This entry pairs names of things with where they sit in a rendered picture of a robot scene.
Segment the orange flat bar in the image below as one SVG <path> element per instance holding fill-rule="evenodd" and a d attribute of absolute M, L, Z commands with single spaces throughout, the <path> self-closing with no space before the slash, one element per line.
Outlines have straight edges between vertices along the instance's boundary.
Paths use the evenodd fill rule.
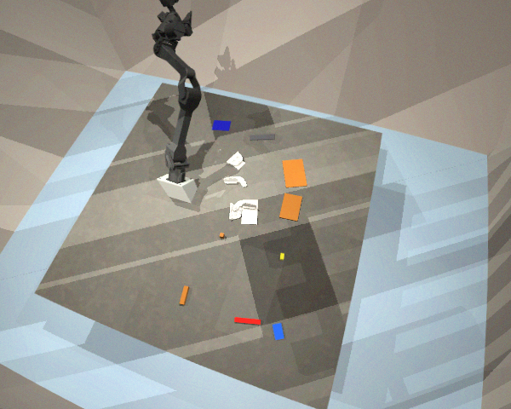
<path fill-rule="evenodd" d="M 189 291 L 189 287 L 188 286 L 184 286 L 183 292 L 181 293 L 180 304 L 185 305 L 188 291 Z"/>

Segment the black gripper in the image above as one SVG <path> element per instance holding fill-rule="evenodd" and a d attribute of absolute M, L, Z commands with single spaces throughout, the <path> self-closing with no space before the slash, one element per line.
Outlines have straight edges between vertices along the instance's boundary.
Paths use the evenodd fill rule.
<path fill-rule="evenodd" d="M 185 27 L 185 34 L 183 36 L 191 36 L 193 34 L 191 25 L 192 11 L 188 12 L 184 20 L 181 20 L 180 16 L 176 13 L 174 7 L 172 6 L 175 3 L 178 3 L 179 0 L 159 0 L 159 1 L 164 7 L 167 7 L 169 10 L 169 13 L 166 16 L 166 18 L 161 19 L 160 21 L 166 22 L 168 24 L 181 21 Z"/>

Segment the orange flat rectangular plate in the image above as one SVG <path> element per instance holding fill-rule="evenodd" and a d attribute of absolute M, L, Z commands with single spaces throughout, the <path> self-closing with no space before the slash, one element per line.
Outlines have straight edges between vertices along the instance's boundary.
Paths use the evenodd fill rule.
<path fill-rule="evenodd" d="M 301 200 L 302 196 L 285 193 L 279 217 L 297 222 Z"/>
<path fill-rule="evenodd" d="M 283 160 L 286 187 L 305 187 L 307 180 L 302 159 Z"/>

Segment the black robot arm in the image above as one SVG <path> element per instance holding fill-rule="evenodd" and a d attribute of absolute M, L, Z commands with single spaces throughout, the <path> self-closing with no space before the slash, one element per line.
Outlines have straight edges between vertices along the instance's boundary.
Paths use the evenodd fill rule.
<path fill-rule="evenodd" d="M 168 61 L 180 74 L 178 90 L 181 107 L 173 141 L 166 145 L 164 155 L 165 164 L 169 168 L 169 176 L 165 180 L 176 184 L 186 181 L 186 168 L 189 168 L 190 163 L 187 158 L 185 142 L 192 113 L 198 107 L 202 97 L 196 72 L 175 53 L 177 41 L 180 41 L 184 34 L 185 27 L 181 21 L 170 24 L 161 22 L 155 33 L 152 34 L 152 38 L 156 42 L 153 47 L 153 53 L 157 57 Z M 185 86 L 187 78 L 190 79 L 192 88 Z M 176 162 L 181 163 L 175 164 Z"/>

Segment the red flat bar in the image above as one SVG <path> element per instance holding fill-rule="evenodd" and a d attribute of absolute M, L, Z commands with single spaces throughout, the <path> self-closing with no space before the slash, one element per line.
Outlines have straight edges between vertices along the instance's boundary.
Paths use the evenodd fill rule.
<path fill-rule="evenodd" d="M 246 318 L 238 318 L 238 317 L 235 317 L 235 318 L 234 318 L 234 322 L 238 322 L 238 323 L 248 323 L 248 324 L 257 324 L 257 325 L 260 325 L 260 324 L 261 324 L 261 320 L 246 319 Z"/>

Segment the grey flat bar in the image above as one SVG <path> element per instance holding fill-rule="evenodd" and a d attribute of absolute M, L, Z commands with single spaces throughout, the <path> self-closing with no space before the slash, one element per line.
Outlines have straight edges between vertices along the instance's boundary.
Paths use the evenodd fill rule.
<path fill-rule="evenodd" d="M 250 140 L 275 140 L 274 134 L 250 135 Z"/>

